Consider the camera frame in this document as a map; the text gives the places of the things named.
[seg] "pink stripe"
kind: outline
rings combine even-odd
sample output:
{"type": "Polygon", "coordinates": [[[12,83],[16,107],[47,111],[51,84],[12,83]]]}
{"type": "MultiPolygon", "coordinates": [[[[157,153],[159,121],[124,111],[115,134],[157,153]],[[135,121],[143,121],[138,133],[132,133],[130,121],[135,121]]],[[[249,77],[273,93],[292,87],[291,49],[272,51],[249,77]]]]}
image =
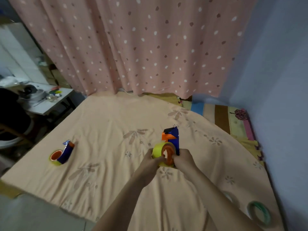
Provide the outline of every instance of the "pink stripe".
{"type": "Polygon", "coordinates": [[[246,135],[247,135],[248,140],[251,140],[251,141],[255,140],[254,137],[253,137],[253,133],[252,133],[249,121],[244,120],[243,123],[244,123],[244,127],[245,127],[245,131],[246,131],[246,135]]]}

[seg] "forearm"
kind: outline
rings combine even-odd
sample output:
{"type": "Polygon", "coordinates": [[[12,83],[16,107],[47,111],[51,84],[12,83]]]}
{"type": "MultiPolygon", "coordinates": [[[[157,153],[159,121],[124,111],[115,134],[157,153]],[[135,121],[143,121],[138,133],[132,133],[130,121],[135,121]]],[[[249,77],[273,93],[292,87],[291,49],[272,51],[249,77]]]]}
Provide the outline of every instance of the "forearm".
{"type": "Polygon", "coordinates": [[[200,170],[191,170],[189,177],[219,231],[262,231],[232,204],[200,170]]]}
{"type": "Polygon", "coordinates": [[[126,231],[142,189],[140,180],[131,178],[92,231],[126,231]]]}

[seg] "left arm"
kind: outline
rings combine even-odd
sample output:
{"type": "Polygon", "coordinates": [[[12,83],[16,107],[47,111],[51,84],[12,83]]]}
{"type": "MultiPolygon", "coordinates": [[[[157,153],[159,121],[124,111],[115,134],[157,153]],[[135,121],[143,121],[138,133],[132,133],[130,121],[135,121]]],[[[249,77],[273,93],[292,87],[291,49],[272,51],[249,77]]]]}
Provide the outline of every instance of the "left arm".
{"type": "Polygon", "coordinates": [[[155,177],[158,164],[166,160],[164,156],[152,159],[152,151],[152,148],[148,150],[132,178],[126,183],[92,231],[126,231],[128,229],[142,189],[155,177]]]}

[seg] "hand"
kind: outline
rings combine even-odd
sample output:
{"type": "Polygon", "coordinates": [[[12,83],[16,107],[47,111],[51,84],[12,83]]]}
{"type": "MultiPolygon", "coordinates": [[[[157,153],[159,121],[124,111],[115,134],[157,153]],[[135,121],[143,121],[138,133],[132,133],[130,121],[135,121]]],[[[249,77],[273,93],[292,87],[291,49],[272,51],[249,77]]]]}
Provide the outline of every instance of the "hand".
{"type": "Polygon", "coordinates": [[[140,181],[143,187],[146,187],[155,177],[156,171],[159,168],[158,165],[160,162],[166,162],[164,156],[158,158],[152,158],[153,148],[150,148],[145,154],[142,162],[140,163],[138,169],[133,174],[133,178],[140,181]]]}
{"type": "Polygon", "coordinates": [[[184,177],[187,180],[191,181],[190,174],[194,170],[197,170],[198,167],[196,166],[193,156],[190,154],[189,150],[180,149],[180,155],[173,154],[172,159],[174,160],[176,168],[184,174],[184,177]]]}

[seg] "left hand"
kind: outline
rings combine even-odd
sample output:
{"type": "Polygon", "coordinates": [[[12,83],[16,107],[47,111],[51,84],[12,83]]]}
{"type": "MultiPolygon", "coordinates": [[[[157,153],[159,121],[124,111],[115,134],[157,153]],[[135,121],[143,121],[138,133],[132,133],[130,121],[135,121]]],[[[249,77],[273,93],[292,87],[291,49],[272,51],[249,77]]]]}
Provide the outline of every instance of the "left hand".
{"type": "Polygon", "coordinates": [[[146,187],[153,180],[156,175],[156,171],[159,168],[159,163],[166,162],[166,158],[164,156],[153,159],[152,151],[153,148],[148,150],[138,169],[133,174],[133,178],[138,180],[143,187],[146,187]]]}

